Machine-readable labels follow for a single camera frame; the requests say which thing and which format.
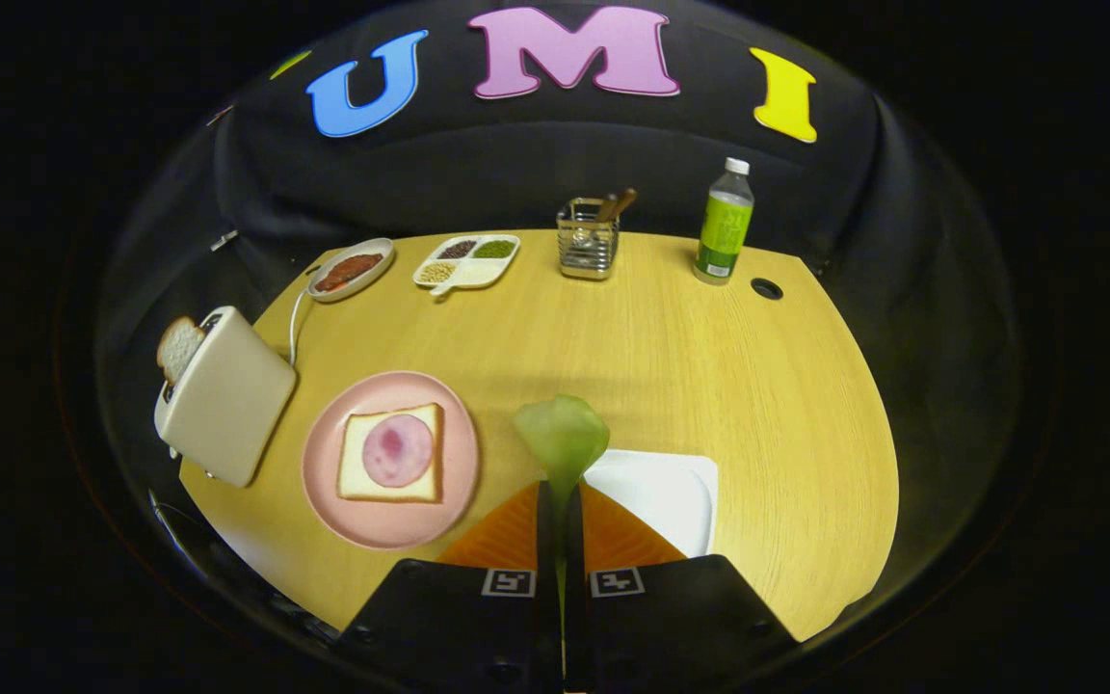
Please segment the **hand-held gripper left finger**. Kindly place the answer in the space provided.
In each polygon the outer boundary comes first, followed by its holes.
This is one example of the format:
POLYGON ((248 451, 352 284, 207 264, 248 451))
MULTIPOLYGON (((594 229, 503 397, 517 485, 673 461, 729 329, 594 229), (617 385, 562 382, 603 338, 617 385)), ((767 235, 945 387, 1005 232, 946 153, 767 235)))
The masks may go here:
POLYGON ((401 559, 339 637, 339 660, 384 693, 561 693, 549 483, 529 487, 536 567, 401 559))

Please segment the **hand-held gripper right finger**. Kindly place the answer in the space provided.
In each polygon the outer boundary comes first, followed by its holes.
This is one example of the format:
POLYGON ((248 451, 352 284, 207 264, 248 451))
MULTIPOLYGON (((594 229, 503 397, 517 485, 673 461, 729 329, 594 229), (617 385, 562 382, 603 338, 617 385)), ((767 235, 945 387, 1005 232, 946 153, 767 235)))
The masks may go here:
POLYGON ((657 564, 591 559, 603 517, 581 483, 567 521, 564 686, 582 693, 735 693, 798 642, 718 554, 657 564))

